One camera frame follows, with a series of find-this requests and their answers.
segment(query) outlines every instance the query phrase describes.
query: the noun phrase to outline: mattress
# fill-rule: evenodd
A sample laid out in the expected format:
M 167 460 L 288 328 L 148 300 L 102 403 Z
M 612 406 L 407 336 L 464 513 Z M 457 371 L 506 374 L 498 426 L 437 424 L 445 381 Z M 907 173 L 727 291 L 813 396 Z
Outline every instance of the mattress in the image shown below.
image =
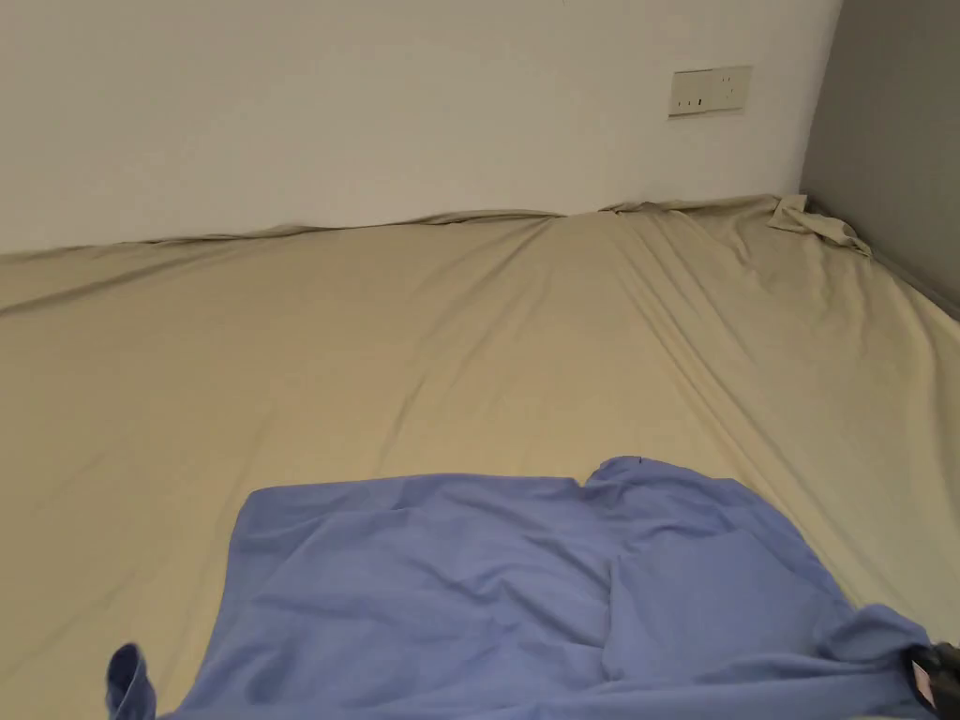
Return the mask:
M 200 665 L 247 495 L 426 472 L 733 477 L 856 603 L 955 637 L 960 325 L 796 199 L 0 257 L 0 698 Z

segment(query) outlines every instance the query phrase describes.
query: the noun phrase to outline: wall socket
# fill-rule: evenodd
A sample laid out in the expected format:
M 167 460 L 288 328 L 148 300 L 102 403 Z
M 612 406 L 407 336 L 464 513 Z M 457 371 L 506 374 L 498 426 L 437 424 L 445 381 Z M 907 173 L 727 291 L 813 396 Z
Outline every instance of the wall socket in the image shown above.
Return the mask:
M 743 109 L 752 71 L 750 65 L 737 65 L 674 73 L 667 114 L 676 117 Z

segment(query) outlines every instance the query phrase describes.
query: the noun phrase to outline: fitted sheet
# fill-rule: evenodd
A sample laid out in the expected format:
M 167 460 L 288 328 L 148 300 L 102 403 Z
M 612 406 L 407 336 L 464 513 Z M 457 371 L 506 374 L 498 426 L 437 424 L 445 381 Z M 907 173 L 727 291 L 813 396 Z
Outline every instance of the fitted sheet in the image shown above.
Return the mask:
M 0 705 L 102 717 L 135 639 L 175 707 L 253 490 L 615 455 L 736 478 L 854 602 L 956 637 L 960 326 L 801 207 L 0 257 Z

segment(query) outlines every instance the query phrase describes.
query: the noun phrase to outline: gray wall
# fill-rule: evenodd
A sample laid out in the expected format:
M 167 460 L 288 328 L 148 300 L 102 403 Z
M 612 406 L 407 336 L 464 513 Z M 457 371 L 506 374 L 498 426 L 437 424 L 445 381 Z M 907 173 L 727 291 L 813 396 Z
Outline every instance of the gray wall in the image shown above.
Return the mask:
M 960 308 L 960 0 L 846 0 L 802 188 Z

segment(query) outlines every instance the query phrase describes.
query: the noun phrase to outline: sheet wrinkle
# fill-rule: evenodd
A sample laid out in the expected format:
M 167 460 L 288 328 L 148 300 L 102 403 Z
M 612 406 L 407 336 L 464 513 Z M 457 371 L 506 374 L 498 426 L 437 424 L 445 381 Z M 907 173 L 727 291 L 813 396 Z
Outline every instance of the sheet wrinkle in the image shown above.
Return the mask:
M 538 219 L 533 220 L 529 225 L 521 226 L 519 228 L 513 228 L 507 232 L 494 237 L 486 242 L 481 242 L 473 248 L 470 248 L 466 252 L 457 255 L 456 257 L 448 260 L 443 265 L 441 265 L 436 270 L 431 271 L 414 289 L 413 294 L 419 295 L 420 293 L 429 290 L 431 287 L 435 287 L 441 279 L 445 278 L 451 270 L 464 265 L 474 257 L 483 255 L 492 248 L 498 248 L 501 245 L 509 245 L 514 242 L 518 236 L 525 235 L 528 232 L 535 231 L 538 227 L 543 227 L 550 222 L 550 219 Z M 456 242 L 459 238 L 453 238 L 451 242 Z
M 108 290 L 115 289 L 121 285 L 130 284 L 146 277 L 151 277 L 165 271 L 183 268 L 187 265 L 193 265 L 202 260 L 214 259 L 223 254 L 223 251 L 208 252 L 203 255 L 194 255 L 191 257 L 173 257 L 163 262 L 154 263 L 147 267 L 128 270 L 116 276 L 107 277 L 100 280 L 92 280 L 85 285 L 71 287 L 65 290 L 59 290 L 38 298 L 30 298 L 22 302 L 14 302 L 0 307 L 0 320 L 14 315 L 35 312 L 37 310 L 51 309 L 72 300 L 79 300 L 91 295 L 96 295 Z
M 634 269 L 635 273 L 639 273 L 639 268 L 635 264 L 631 263 L 631 267 Z M 640 305 L 638 304 L 638 301 L 635 300 L 634 304 L 637 307 L 637 309 L 639 309 Z M 704 356 L 700 353 L 700 350 L 697 349 L 695 343 L 686 335 L 682 325 L 678 322 L 673 312 L 670 311 L 669 308 L 667 308 L 667 306 L 664 303 L 662 303 L 659 299 L 658 299 L 658 305 L 660 309 L 663 310 L 664 317 L 668 320 L 668 325 L 672 325 L 673 330 L 678 334 L 679 340 L 682 343 L 682 347 L 685 347 L 686 350 L 692 354 L 693 356 L 692 359 L 694 360 L 697 369 L 702 374 L 709 377 L 709 379 L 711 380 L 712 387 L 715 390 L 719 391 L 723 395 L 723 397 L 730 402 L 732 408 L 735 408 L 735 411 L 739 416 L 739 419 L 741 420 L 741 422 L 746 423 L 751 428 L 753 433 L 757 437 L 761 438 L 763 440 L 764 445 L 768 447 L 770 451 L 777 457 L 782 470 L 786 472 L 791 478 L 791 480 L 793 481 L 794 490 L 801 492 L 803 494 L 804 499 L 810 503 L 810 506 L 812 508 L 816 509 L 821 519 L 830 525 L 833 533 L 835 533 L 837 537 L 841 538 L 844 541 L 845 545 L 849 547 L 850 550 L 857 556 L 857 559 L 861 562 L 861 564 L 869 568 L 870 572 L 874 575 L 875 579 L 877 579 L 881 584 L 884 585 L 884 589 L 888 593 L 890 593 L 890 596 L 893 598 L 897 598 L 898 602 L 902 603 L 905 607 L 908 607 L 908 604 L 906 603 L 906 598 L 902 595 L 902 593 L 900 593 L 890 583 L 890 581 L 881 572 L 879 572 L 879 568 L 877 567 L 876 563 L 874 563 L 872 558 L 868 556 L 866 553 L 864 553 L 858 545 L 852 542 L 852 537 L 844 530 L 844 528 L 842 527 L 842 524 L 837 522 L 833 514 L 827 511 L 826 506 L 806 486 L 806 483 L 803 481 L 802 476 L 796 471 L 792 463 L 790 463 L 787 456 L 785 455 L 782 448 L 780 447 L 780 444 L 775 442 L 774 438 L 767 431 L 765 431 L 759 423 L 756 422 L 753 415 L 750 412 L 748 412 L 747 408 L 745 408 L 742 405 L 741 401 L 736 397 L 736 395 L 731 391 L 731 389 L 726 386 L 726 384 L 719 378 L 719 376 L 716 374 L 713 368 L 707 363 L 706 358 L 704 358 Z M 648 323 L 651 326 L 651 329 L 655 333 L 658 333 L 656 330 L 656 327 L 657 327 L 656 324 L 651 322 L 650 320 L 648 320 Z M 660 340 L 660 343 L 663 347 L 666 348 L 666 344 L 663 342 L 662 339 Z M 675 359 L 677 361 L 678 370 L 680 370 L 681 372 L 684 372 L 685 374 L 683 361 L 680 360 L 679 358 L 675 358 Z M 693 389 L 698 395 L 701 395 L 697 384 L 692 381 L 692 378 L 688 378 L 687 383 L 691 387 L 691 389 Z M 706 403 L 706 406 L 708 408 L 711 408 L 710 402 L 706 398 L 706 396 L 701 395 L 701 398 Z M 721 425 L 724 422 L 722 417 L 718 417 L 717 420 Z M 759 475 L 755 476 L 754 478 L 750 478 L 750 480 L 756 481 L 758 477 Z M 763 491 L 769 496 L 771 496 L 771 498 L 774 500 L 775 503 L 778 504 L 778 507 L 782 511 L 785 511 L 785 509 L 788 506 L 783 504 L 782 498 L 778 498 L 777 494 L 769 487 L 768 484 L 764 484 Z M 800 525 L 801 530 L 803 530 L 804 525 L 801 522 L 797 522 L 796 520 L 795 522 L 798 525 Z
M 396 439 L 400 437 L 400 433 L 403 432 L 403 425 L 407 420 L 407 416 L 409 416 L 410 411 L 413 410 L 413 407 L 417 402 L 417 398 L 420 396 L 420 392 L 423 390 L 423 386 L 425 384 L 426 373 L 423 373 L 420 376 L 420 379 L 417 381 L 417 384 L 407 391 L 407 394 L 403 397 L 403 401 L 400 402 L 400 407 L 397 409 L 396 414 L 394 415 L 394 420 L 390 423 L 390 429 L 387 431 L 387 436 L 380 444 L 380 451 L 377 454 L 376 464 L 374 465 L 373 470 L 374 475 L 379 475 L 383 472 L 384 466 L 386 465 L 387 460 L 390 458 L 390 453 L 393 451 L 394 445 L 396 444 Z
M 523 298 L 527 295 L 529 291 L 525 286 L 521 286 L 500 308 L 497 314 L 493 319 L 487 323 L 484 327 L 483 332 L 467 350 L 467 354 L 457 363 L 456 371 L 453 375 L 453 379 L 450 380 L 450 384 L 447 387 L 447 393 L 457 386 L 457 384 L 463 379 L 464 375 L 467 373 L 469 367 L 477 360 L 480 354 L 483 352 L 484 348 L 490 344 L 493 337 L 502 331 L 503 323 L 505 323 L 513 314 L 516 307 L 520 304 Z
M 749 362 L 751 365 L 755 365 L 756 361 L 754 359 L 754 356 L 750 352 L 750 349 L 747 347 L 743 338 L 740 336 L 740 333 L 736 331 L 731 321 L 723 313 L 720 312 L 717 306 L 716 299 L 710 294 L 706 285 L 704 285 L 703 281 L 697 276 L 693 268 L 690 267 L 690 264 L 684 259 L 683 254 L 681 252 L 678 252 L 677 249 L 674 247 L 674 245 L 669 242 L 668 235 L 666 232 L 666 227 L 663 225 L 663 223 L 660 221 L 660 219 L 656 215 L 651 217 L 651 221 L 653 222 L 654 226 L 660 231 L 660 237 L 663 240 L 661 244 L 668 249 L 668 251 L 674 258 L 676 258 L 677 262 L 681 265 L 681 267 L 686 272 L 686 279 L 689 281 L 689 283 L 693 284 L 696 287 L 696 289 L 699 291 L 700 300 L 702 301 L 701 304 L 705 305 L 709 311 L 708 317 L 704 316 L 704 313 L 701 312 L 700 307 L 697 303 L 690 301 L 689 297 L 687 296 L 687 293 L 682 290 L 682 287 L 684 286 L 684 284 L 678 281 L 677 276 L 670 270 L 669 266 L 660 259 L 659 253 L 656 250 L 654 250 L 652 245 L 650 245 L 649 243 L 645 243 L 650 254 L 652 254 L 656 258 L 658 264 L 660 265 L 660 269 L 663 270 L 664 274 L 667 277 L 669 277 L 673 282 L 673 286 L 677 289 L 677 294 L 684 298 L 684 300 L 686 301 L 687 307 L 693 310 L 693 312 L 696 313 L 697 317 L 700 320 L 706 323 L 708 323 L 710 320 L 714 320 L 720 323 L 723 329 L 727 331 L 727 334 L 733 340 L 733 344 L 736 345 L 737 349 L 740 350 L 740 353 L 743 355 L 744 359 L 747 360 L 747 362 Z M 639 233 L 637 233 L 632 226 L 631 226 L 631 229 L 635 232 L 637 236 L 639 236 Z M 710 238 L 708 238 L 708 240 L 711 243 L 715 242 Z M 634 268 L 638 270 L 637 265 L 636 264 L 633 264 L 633 265 L 634 265 Z
M 65 492 L 70 490 L 78 480 L 80 480 L 88 472 L 99 466 L 103 463 L 107 457 L 109 457 L 110 448 L 104 448 L 100 452 L 95 453 L 91 458 L 89 458 L 85 463 L 82 463 L 74 472 L 71 472 L 65 478 L 60 480 L 54 485 L 54 488 L 48 492 L 44 497 L 42 497 L 37 504 L 35 504 L 32 512 L 34 515 L 39 515 L 44 510 L 49 508 L 55 502 L 59 501 Z
M 253 433 L 247 453 L 244 456 L 243 462 L 240 466 L 240 470 L 234 476 L 234 480 L 220 505 L 220 511 L 217 513 L 213 523 L 214 528 L 222 528 L 225 525 L 228 525 L 228 521 L 236 513 L 237 508 L 234 506 L 236 504 L 238 495 L 244 490 L 247 492 L 249 491 L 249 488 L 246 488 L 246 485 L 253 468 L 253 462 L 256 460 L 257 455 L 259 455 L 259 453 L 262 451 L 263 445 L 267 440 L 269 430 L 275 422 L 275 412 L 276 408 L 271 408 L 271 410 L 266 413 L 260 423 L 256 426 L 256 430 Z M 204 560 L 200 565 L 198 578 L 192 584 L 193 590 L 190 594 L 191 600 L 189 603 L 187 603 L 187 615 L 182 619 L 180 628 L 174 631 L 176 633 L 175 637 L 177 638 L 177 641 L 174 643 L 174 651 L 170 656 L 167 657 L 166 662 L 162 664 L 159 672 L 157 673 L 156 689 L 160 694 L 166 690 L 167 683 L 170 680 L 170 674 L 173 672 L 174 664 L 179 657 L 178 650 L 183 646 L 183 639 L 192 628 L 193 623 L 196 621 L 196 613 L 192 611 L 197 607 L 200 598 L 200 592 L 204 587 L 204 584 L 200 582 L 200 579 L 210 574 L 214 562 L 222 555 L 223 552 L 224 546 L 220 541 L 220 537 L 213 535 L 207 545 Z
M 108 609 L 110 605 L 113 604 L 116 596 L 123 592 L 130 585 L 136 575 L 136 568 L 128 570 L 121 576 L 119 581 L 107 588 L 106 592 L 102 592 L 101 594 L 97 595 L 89 603 L 82 606 L 78 611 L 70 615 L 69 618 L 43 636 L 43 638 L 36 645 L 22 652 L 16 660 L 3 667 L 0 667 L 0 687 L 3 687 L 9 683 L 23 668 L 28 667 L 33 662 L 39 660 L 44 653 L 48 652 L 52 647 L 64 640 L 66 636 L 70 634 L 70 631 L 72 631 L 78 623 L 86 619 L 89 615 Z
M 546 230 L 547 226 L 535 229 L 528 237 L 525 237 L 523 240 L 521 240 L 513 250 L 507 253 L 505 257 L 498 260 L 484 274 L 474 280 L 466 291 L 458 294 L 446 307 L 444 312 L 440 314 L 437 320 L 426 331 L 421 339 L 420 347 L 422 348 L 424 343 L 435 338 L 437 334 L 441 332 L 441 330 L 443 330 L 450 322 L 453 321 L 454 318 L 457 317 L 457 315 L 469 307 L 470 304 L 484 292 L 484 290 L 502 277 L 511 264 L 527 250 L 529 250 L 537 238 L 543 235 Z

